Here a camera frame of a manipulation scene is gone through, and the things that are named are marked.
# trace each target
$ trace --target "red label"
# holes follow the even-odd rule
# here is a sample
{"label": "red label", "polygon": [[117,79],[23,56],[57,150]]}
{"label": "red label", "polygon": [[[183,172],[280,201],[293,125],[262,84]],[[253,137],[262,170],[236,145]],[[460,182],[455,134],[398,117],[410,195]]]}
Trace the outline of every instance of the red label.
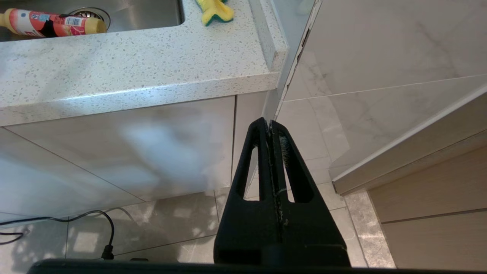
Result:
{"label": "red label", "polygon": [[83,17],[59,17],[56,14],[14,9],[9,19],[15,31],[29,36],[61,37],[86,34],[86,18]]}

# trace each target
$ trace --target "kitchen counter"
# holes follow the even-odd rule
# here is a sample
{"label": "kitchen counter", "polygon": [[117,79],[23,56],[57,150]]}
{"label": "kitchen counter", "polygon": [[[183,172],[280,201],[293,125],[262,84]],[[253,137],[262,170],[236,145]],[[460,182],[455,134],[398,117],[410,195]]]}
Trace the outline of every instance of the kitchen counter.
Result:
{"label": "kitchen counter", "polygon": [[208,27],[183,0],[175,27],[1,42],[0,126],[275,89],[280,62],[269,55],[282,58],[285,42],[275,25],[256,26],[266,20],[254,20],[252,1],[230,1],[235,19]]}

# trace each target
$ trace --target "marble tile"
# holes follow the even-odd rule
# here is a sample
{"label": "marble tile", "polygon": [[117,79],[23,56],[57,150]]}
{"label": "marble tile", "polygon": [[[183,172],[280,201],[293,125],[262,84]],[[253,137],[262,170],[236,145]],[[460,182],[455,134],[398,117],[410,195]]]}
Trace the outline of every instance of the marble tile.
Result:
{"label": "marble tile", "polygon": [[129,261],[146,258],[151,263],[213,263],[215,236],[144,249],[115,256],[115,260]]}
{"label": "marble tile", "polygon": [[367,267],[362,248],[358,242],[355,228],[346,207],[330,210],[341,236],[347,244],[348,258],[353,267]]}
{"label": "marble tile", "polygon": [[331,161],[335,161],[350,149],[337,110],[331,97],[311,98],[308,101],[315,112]]}
{"label": "marble tile", "polygon": [[330,169],[360,162],[486,83],[480,75],[328,97],[350,146]]}
{"label": "marble tile", "polygon": [[304,160],[328,157],[321,129],[308,100],[284,102],[277,122],[288,129]]}
{"label": "marble tile", "polygon": [[284,101],[331,94],[313,52],[303,51]]}
{"label": "marble tile", "polygon": [[[216,234],[213,191],[109,210],[115,224],[113,253],[122,254]],[[103,216],[69,224],[68,258],[98,258],[110,237]]]}
{"label": "marble tile", "polygon": [[347,195],[345,201],[369,267],[395,268],[394,260],[367,192]]}
{"label": "marble tile", "polygon": [[[5,233],[25,232],[26,235],[11,244],[0,245],[0,273],[24,274],[37,261],[64,258],[67,228],[67,223],[42,221],[2,230]],[[13,238],[1,235],[0,242]]]}
{"label": "marble tile", "polygon": [[[306,50],[315,53],[334,94],[485,73],[483,4],[482,0],[325,1]],[[431,54],[451,62],[422,68]],[[462,71],[461,65],[467,68],[471,63],[473,68]]]}
{"label": "marble tile", "polygon": [[325,77],[318,66],[314,52],[303,50],[299,67],[301,69],[304,84],[306,85],[311,97],[332,94],[330,88],[328,88],[328,85],[325,82]]}
{"label": "marble tile", "polygon": [[304,83],[304,78],[301,73],[301,64],[296,65],[296,70],[294,71],[293,78],[289,83],[287,93],[284,96],[284,101],[292,101],[298,99],[310,98],[311,94],[308,91],[308,87]]}
{"label": "marble tile", "polygon": [[331,164],[329,157],[305,160],[304,163],[308,167],[315,184],[331,182],[330,174],[328,173],[328,167]]}

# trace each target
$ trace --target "cable plug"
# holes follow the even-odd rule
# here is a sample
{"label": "cable plug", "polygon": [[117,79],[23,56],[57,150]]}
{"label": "cable plug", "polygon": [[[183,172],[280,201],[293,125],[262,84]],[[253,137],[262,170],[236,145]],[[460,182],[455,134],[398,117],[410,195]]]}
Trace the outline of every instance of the cable plug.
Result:
{"label": "cable plug", "polygon": [[103,253],[101,254],[101,258],[103,260],[113,260],[113,245],[106,245],[105,248],[103,249]]}

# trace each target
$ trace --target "sink drain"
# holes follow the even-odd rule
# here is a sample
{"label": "sink drain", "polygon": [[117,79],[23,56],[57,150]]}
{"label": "sink drain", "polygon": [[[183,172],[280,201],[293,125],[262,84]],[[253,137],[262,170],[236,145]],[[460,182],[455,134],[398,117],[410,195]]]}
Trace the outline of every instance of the sink drain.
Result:
{"label": "sink drain", "polygon": [[69,13],[70,15],[81,17],[93,17],[98,18],[105,22],[107,29],[110,27],[110,16],[102,9],[98,8],[81,8]]}

